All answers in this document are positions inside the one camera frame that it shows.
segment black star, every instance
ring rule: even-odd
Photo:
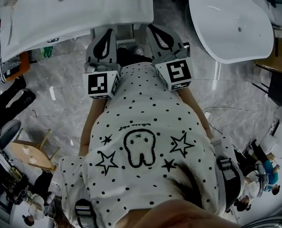
[[[96,166],[103,166],[103,167],[104,167],[105,176],[107,175],[108,169],[109,169],[110,167],[116,167],[116,168],[118,168],[118,166],[117,166],[115,163],[113,163],[113,156],[114,156],[115,153],[116,153],[116,151],[113,152],[110,156],[106,156],[105,154],[103,154],[102,152],[100,152],[101,157],[102,157],[102,161],[101,161],[100,163],[96,164]],[[105,162],[106,160],[108,160],[108,159],[110,159],[110,160],[109,160],[109,163],[108,163],[108,164],[104,164],[104,162]]]
[[[172,148],[172,150],[170,151],[170,153],[172,153],[172,152],[174,152],[174,151],[180,151],[181,154],[183,155],[183,157],[185,158],[185,155],[187,154],[187,152],[185,152],[185,150],[186,150],[187,148],[194,147],[194,145],[185,142],[185,141],[186,141],[186,137],[187,137],[187,133],[186,133],[186,132],[185,132],[185,134],[182,136],[181,139],[176,139],[176,138],[174,138],[174,137],[171,136],[172,140],[175,142],[176,145],[175,145],[174,148]],[[178,147],[177,141],[181,143],[181,146],[179,146],[179,148],[177,148],[177,147]]]
[[[102,143],[104,142],[104,145],[106,145],[107,143],[109,143],[111,141],[111,136],[112,134],[109,136],[109,137],[106,137],[105,136],[105,140],[102,141]]]
[[[168,169],[168,172],[170,171],[171,168],[176,168],[175,166],[173,166],[174,159],[172,159],[170,162],[168,162],[166,159],[164,159],[164,161],[165,161],[165,165],[163,165],[162,167],[166,167]]]

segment white marker cube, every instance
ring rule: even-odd
[[[111,99],[119,83],[118,71],[83,74],[85,94],[93,99]]]
[[[174,61],[155,65],[157,74],[169,91],[188,87],[192,81],[190,58],[176,59]]]

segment person in blue shirt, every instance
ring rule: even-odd
[[[266,157],[262,148],[260,146],[257,146],[255,142],[256,140],[252,142],[252,149],[254,150],[254,154],[256,155],[257,159],[263,163],[265,172],[268,175],[269,179],[269,185],[265,191],[272,191],[273,195],[277,195],[280,190],[280,185],[276,184],[278,181],[278,170],[280,169],[280,166],[276,165],[273,168],[272,163],[269,161],[268,157]]]

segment gray marble floor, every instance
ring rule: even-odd
[[[271,75],[250,61],[229,65],[216,62],[197,38],[187,1],[154,0],[154,23],[174,29],[183,42],[190,43],[194,77],[190,89],[209,115],[215,134],[228,134],[233,145],[243,151],[251,139],[262,139],[273,122],[276,104],[252,85],[254,81],[269,85]],[[48,59],[43,58],[39,50],[33,51],[38,62],[24,75],[37,99],[17,116],[25,130],[22,138],[39,142],[50,128],[52,133],[45,150],[51,155],[57,147],[61,148],[54,163],[61,156],[77,155],[79,151],[80,135],[92,103],[85,97],[82,82],[85,49],[89,43],[90,36],[59,43]],[[150,56],[148,43],[142,47],[146,56]],[[0,85],[0,93],[10,84]],[[30,176],[31,182],[40,174],[39,170],[15,159],[14,163]],[[58,171],[53,182],[59,182]]]

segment white sink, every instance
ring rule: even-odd
[[[252,0],[189,0],[197,35],[216,61],[267,58],[273,49],[268,16]]]
[[[2,10],[1,56],[6,61],[38,44],[53,45],[99,26],[152,21],[152,0],[18,0]]]

